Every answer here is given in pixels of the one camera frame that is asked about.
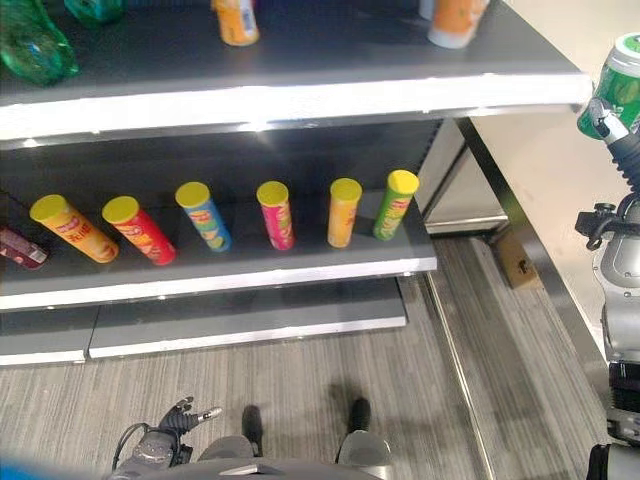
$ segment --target green pringles can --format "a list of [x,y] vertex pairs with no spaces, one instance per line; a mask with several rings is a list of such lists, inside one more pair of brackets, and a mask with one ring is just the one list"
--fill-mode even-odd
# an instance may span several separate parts
[[387,177],[387,191],[382,199],[373,234],[380,240],[391,240],[420,186],[420,180],[407,170],[394,170]]
[[[640,32],[619,37],[602,66],[594,96],[606,100],[614,114],[633,133],[640,126]],[[578,129],[600,139],[587,111],[578,118]]]

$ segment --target orange pringles can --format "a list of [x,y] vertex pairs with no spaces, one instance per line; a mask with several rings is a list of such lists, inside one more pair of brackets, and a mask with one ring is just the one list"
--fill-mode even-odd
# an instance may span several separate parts
[[244,47],[258,41],[260,32],[252,0],[212,0],[212,6],[218,14],[220,37],[224,43]]
[[474,37],[490,0],[436,0],[429,40],[440,47],[464,48]]
[[331,184],[329,231],[327,241],[335,248],[345,248],[351,242],[362,187],[351,178],[339,178]]
[[110,200],[102,209],[102,217],[155,265],[168,265],[176,258],[176,249],[135,198]]
[[31,206],[29,215],[98,263],[109,263],[118,256],[118,246],[62,195],[42,197]]

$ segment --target pink pringles can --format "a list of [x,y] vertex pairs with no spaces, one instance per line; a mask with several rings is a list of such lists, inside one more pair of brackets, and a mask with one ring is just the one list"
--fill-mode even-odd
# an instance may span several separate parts
[[294,238],[286,185],[274,180],[265,182],[258,188],[256,196],[262,207],[271,245],[277,250],[289,250],[293,247]]

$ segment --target gray shelf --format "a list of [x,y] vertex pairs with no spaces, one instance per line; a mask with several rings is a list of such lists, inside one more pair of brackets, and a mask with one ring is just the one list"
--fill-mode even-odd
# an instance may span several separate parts
[[106,305],[92,358],[402,327],[395,279]]
[[[351,245],[326,242],[328,199],[292,200],[296,244],[287,252],[269,244],[257,202],[221,205],[233,238],[230,251],[213,253],[181,209],[153,212],[178,250],[169,266],[156,267],[117,233],[119,257],[96,264],[57,237],[50,260],[35,272],[6,262],[0,311],[108,303],[171,295],[259,288],[347,278],[395,276],[434,270],[435,252],[415,201],[395,238],[382,242],[371,231],[382,192],[367,192],[358,209]],[[89,216],[102,225],[96,216]]]
[[83,362],[99,307],[0,315],[0,366]]
[[3,67],[6,148],[25,138],[73,143],[216,125],[260,130],[290,121],[310,127],[318,119],[486,113],[581,103],[591,92],[588,77],[500,1],[463,50],[431,44],[428,22],[393,2],[261,0],[262,38],[246,48],[219,40],[208,0],[133,7],[120,22],[95,30],[81,27],[61,4],[50,10],[81,73],[43,89]]

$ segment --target gray floor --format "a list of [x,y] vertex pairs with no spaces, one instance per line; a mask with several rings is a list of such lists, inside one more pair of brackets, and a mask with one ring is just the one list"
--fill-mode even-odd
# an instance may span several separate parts
[[[436,242],[433,275],[489,463],[500,479],[584,478],[606,423],[543,291],[506,287],[477,240]],[[357,395],[396,456],[396,478],[485,478],[441,324],[422,278],[403,282],[395,331],[0,370],[0,452],[105,471],[121,431],[186,394],[222,417],[185,438],[197,456],[260,406],[265,455],[331,461]]]

